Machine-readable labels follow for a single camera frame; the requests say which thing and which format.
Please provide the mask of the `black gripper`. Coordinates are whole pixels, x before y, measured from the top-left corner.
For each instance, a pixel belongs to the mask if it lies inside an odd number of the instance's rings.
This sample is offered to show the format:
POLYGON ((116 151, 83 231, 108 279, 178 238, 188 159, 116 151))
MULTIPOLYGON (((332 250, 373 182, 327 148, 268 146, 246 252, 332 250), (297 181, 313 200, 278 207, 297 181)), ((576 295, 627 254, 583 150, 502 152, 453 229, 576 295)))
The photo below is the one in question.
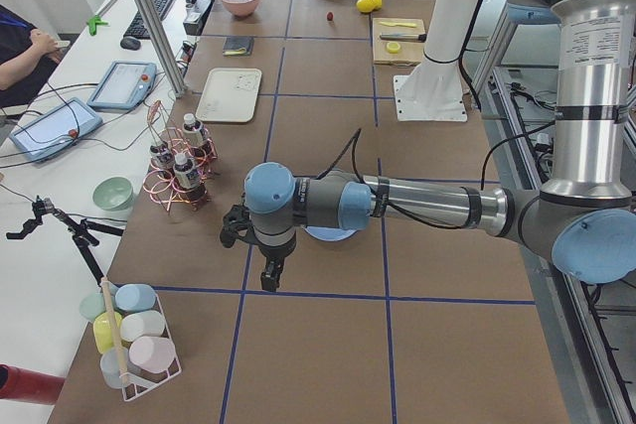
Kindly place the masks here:
POLYGON ((262 242, 258 244, 258 249, 266 259, 265 267, 260 274, 260 284, 263 291, 277 291, 284 270, 284 260, 294 251, 295 247, 295 238, 278 245, 268 245, 262 242))

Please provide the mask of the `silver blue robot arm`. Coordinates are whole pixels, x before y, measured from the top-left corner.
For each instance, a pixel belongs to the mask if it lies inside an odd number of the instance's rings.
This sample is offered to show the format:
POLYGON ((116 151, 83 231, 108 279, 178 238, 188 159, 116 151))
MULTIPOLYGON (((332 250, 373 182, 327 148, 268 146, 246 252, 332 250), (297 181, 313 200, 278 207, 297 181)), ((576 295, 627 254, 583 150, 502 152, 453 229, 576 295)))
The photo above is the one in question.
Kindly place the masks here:
POLYGON ((400 213, 439 228, 480 228, 523 244, 588 284, 635 267, 631 192, 620 181, 635 0, 510 0, 560 21, 553 171, 536 191, 477 191, 342 172, 296 178, 277 163, 244 181, 245 240, 265 256, 261 286, 278 288, 299 226, 361 230, 400 213))

